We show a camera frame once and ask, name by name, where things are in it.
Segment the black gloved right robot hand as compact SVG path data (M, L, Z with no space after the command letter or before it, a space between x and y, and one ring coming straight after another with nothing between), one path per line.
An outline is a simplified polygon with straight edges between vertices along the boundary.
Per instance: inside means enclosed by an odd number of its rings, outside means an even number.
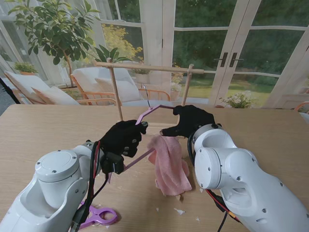
M180 117L178 124L174 127L162 129L160 131L161 136L183 136L189 138L190 135L205 125L211 125L214 129L221 126L221 124L218 125L215 123L213 114L193 105L178 105L173 108L173 114Z

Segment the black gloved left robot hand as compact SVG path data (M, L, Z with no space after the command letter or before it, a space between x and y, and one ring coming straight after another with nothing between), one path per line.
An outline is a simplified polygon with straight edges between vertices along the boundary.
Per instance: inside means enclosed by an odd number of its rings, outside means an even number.
M113 125L100 139L100 147L105 152L134 157L142 135L146 134L147 122L136 124L136 120L120 121Z

